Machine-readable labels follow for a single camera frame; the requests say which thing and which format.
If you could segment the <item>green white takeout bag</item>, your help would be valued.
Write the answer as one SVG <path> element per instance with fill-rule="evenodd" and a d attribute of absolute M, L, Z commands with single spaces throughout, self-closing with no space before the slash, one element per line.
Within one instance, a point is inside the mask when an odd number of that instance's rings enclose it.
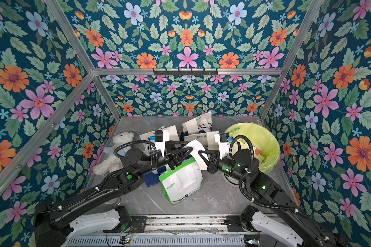
<path fill-rule="evenodd" d="M 203 176 L 195 158 L 190 158 L 174 170 L 169 168 L 159 176 L 159 180 L 163 195 L 175 205 L 202 187 Z"/>

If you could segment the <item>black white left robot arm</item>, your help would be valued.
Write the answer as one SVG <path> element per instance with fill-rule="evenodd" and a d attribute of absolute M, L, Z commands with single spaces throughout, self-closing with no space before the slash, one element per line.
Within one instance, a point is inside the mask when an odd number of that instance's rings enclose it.
<path fill-rule="evenodd" d="M 191 155 L 192 147 L 185 142 L 169 141 L 159 150 L 151 141 L 136 140 L 115 148 L 113 154 L 129 148 L 123 168 L 105 176 L 100 184 L 63 201 L 44 201 L 35 208 L 34 234 L 38 247 L 59 247 L 75 232 L 71 222 L 99 205 L 126 195 L 144 182 L 144 175 L 168 165 L 179 167 Z"/>

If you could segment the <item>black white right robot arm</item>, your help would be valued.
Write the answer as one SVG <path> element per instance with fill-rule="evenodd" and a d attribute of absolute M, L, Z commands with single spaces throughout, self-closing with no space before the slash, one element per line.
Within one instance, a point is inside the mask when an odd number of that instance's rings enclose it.
<path fill-rule="evenodd" d="M 252 142 L 244 135 L 218 135 L 218 150 L 199 151 L 207 171 L 237 180 L 241 194 L 251 203 L 240 215 L 246 231 L 268 234 L 287 247 L 346 247 L 348 239 L 325 229 L 301 210 L 280 185 L 259 170 Z"/>

